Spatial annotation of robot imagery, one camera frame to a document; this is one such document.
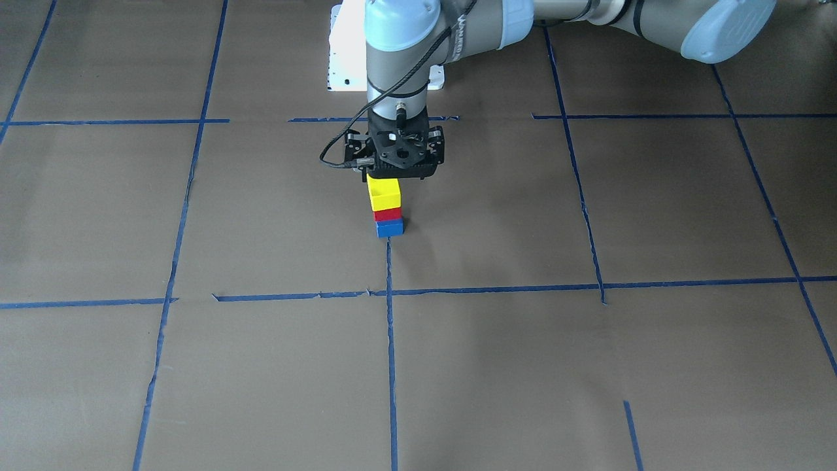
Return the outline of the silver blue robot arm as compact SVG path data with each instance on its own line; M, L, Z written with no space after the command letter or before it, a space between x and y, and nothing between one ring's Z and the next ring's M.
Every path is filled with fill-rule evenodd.
M525 39L538 19L616 27L679 52L719 63L749 45L774 1L362 1L367 131L347 124L335 140L344 157L334 169L374 179L433 175L445 138L430 126L430 69Z

